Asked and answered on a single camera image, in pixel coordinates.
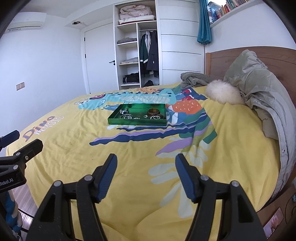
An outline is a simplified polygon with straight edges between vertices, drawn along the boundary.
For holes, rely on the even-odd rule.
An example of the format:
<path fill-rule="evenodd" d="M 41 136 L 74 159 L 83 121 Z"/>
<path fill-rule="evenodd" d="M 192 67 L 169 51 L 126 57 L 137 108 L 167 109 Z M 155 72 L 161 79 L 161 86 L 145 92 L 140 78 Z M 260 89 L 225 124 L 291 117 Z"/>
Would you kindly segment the blue white gloved left hand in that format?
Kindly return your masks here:
<path fill-rule="evenodd" d="M 6 223 L 11 228 L 13 234 L 16 236 L 21 231 L 23 221 L 12 190 L 9 190 L 5 193 L 4 209 L 6 211 Z"/>

